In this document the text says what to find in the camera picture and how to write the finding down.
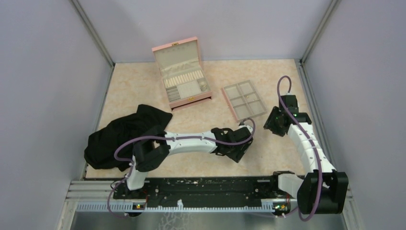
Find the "pink divided tray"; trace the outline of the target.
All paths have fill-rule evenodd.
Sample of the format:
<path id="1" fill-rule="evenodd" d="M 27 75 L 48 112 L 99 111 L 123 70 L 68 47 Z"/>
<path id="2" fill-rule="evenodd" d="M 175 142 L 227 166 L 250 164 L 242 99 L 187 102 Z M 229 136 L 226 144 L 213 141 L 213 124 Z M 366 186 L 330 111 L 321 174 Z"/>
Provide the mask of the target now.
<path id="1" fill-rule="evenodd" d="M 237 122 L 264 115 L 268 111 L 251 80 L 225 86 L 222 94 Z"/>

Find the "pink jewelry box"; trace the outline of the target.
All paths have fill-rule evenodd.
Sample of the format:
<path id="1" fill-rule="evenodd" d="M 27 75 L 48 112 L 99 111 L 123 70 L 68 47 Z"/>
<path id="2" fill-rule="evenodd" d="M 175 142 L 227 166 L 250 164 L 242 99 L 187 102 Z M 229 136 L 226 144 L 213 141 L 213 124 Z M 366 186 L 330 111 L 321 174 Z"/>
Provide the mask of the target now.
<path id="1" fill-rule="evenodd" d="M 197 37 L 157 46 L 152 52 L 172 111 L 212 99 Z"/>

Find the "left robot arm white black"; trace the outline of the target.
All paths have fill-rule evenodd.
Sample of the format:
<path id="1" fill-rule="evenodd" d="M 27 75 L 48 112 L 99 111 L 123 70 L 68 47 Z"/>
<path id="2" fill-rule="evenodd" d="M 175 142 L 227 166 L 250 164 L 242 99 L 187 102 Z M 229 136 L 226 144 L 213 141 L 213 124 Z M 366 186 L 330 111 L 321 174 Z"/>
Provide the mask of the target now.
<path id="1" fill-rule="evenodd" d="M 140 197 L 148 172 L 155 170 L 167 157 L 175 154 L 209 153 L 226 156 L 238 163 L 251 145 L 255 131 L 254 125 L 244 123 L 240 123 L 236 130 L 216 127 L 195 134 L 166 132 L 162 127 L 155 126 L 144 136 L 125 142 L 114 153 L 117 158 L 119 151 L 128 145 L 133 146 L 124 191 L 131 198 Z"/>

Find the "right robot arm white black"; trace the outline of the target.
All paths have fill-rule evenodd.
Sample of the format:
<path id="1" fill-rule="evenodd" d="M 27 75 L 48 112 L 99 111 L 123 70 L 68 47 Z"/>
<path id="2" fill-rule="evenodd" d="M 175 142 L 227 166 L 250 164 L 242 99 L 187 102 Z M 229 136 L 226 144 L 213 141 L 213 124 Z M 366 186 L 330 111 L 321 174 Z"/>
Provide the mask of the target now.
<path id="1" fill-rule="evenodd" d="M 325 156 L 318 143 L 310 116 L 299 112 L 295 95 L 279 97 L 264 129 L 278 136 L 288 136 L 294 143 L 306 171 L 304 176 L 291 171 L 274 172 L 270 193 L 283 197 L 286 193 L 296 198 L 302 214 L 340 214 L 343 211 L 349 178 L 339 172 Z"/>

